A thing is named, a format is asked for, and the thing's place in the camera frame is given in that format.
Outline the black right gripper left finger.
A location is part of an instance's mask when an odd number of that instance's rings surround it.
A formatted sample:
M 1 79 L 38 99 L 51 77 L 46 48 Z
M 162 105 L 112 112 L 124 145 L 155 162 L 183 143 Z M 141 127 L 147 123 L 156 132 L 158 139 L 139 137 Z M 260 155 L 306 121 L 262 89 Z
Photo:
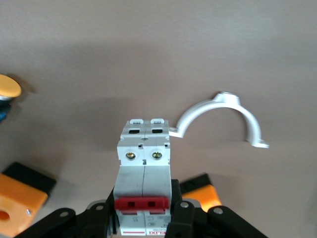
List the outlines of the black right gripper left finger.
M 14 238 L 110 238 L 117 232 L 113 191 L 107 200 L 95 201 L 84 212 L 60 208 Z

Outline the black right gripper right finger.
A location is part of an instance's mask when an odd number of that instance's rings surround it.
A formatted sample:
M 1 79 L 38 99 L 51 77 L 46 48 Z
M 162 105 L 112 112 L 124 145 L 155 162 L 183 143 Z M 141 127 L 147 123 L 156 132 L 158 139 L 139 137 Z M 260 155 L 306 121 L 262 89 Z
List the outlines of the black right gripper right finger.
M 226 206 L 205 212 L 182 198 L 180 182 L 172 180 L 172 213 L 165 238 L 268 238 Z

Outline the white circuit breaker red lever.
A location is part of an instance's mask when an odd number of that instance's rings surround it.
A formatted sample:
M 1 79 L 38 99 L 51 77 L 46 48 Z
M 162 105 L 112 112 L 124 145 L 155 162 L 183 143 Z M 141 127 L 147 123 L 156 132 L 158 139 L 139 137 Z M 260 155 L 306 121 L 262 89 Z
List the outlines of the white circuit breaker red lever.
M 131 119 L 117 144 L 120 168 L 113 189 L 122 236 L 164 236 L 171 221 L 169 124 Z

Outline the orange button box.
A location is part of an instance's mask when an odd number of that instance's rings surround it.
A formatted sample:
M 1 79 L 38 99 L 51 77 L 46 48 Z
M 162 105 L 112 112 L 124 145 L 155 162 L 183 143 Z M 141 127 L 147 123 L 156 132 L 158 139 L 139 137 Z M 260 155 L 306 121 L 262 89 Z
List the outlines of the orange button box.
M 12 238 L 29 228 L 55 185 L 55 179 L 18 162 L 0 172 L 0 235 Z
M 193 203 L 205 212 L 222 205 L 218 192 L 206 173 L 181 182 L 180 189 L 183 200 Z

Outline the small white pipe clamp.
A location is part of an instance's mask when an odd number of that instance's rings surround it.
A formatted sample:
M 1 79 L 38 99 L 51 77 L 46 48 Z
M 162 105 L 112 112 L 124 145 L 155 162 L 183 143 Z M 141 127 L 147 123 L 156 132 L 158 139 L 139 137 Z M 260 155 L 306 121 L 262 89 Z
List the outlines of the small white pipe clamp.
M 253 147 L 268 149 L 269 144 L 262 140 L 262 131 L 256 117 L 241 105 L 240 98 L 230 92 L 219 92 L 214 98 L 199 102 L 190 107 L 180 117 L 175 127 L 169 129 L 169 135 L 184 137 L 190 124 L 202 114 L 215 109 L 232 109 L 239 112 L 246 122 L 246 141 Z

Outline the yellow pushbutton with blue body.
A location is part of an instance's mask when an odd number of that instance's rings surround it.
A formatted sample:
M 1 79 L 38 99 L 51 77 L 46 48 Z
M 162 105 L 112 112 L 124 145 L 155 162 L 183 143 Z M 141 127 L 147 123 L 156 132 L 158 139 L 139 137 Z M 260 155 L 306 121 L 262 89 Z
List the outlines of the yellow pushbutton with blue body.
M 0 74 L 0 123 L 11 111 L 11 102 L 22 93 L 20 84 L 7 75 Z

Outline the brown table cover mat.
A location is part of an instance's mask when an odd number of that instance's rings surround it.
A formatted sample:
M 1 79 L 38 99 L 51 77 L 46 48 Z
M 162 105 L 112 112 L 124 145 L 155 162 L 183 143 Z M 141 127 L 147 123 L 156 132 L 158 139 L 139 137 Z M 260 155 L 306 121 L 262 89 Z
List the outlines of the brown table cover mat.
M 220 91 L 231 109 L 171 138 L 171 174 L 208 173 L 223 205 L 269 238 L 317 238 L 317 0 L 0 0 L 0 74 L 22 87 L 0 123 L 0 170 L 54 177 L 37 215 L 106 199 L 130 119 L 175 126 Z

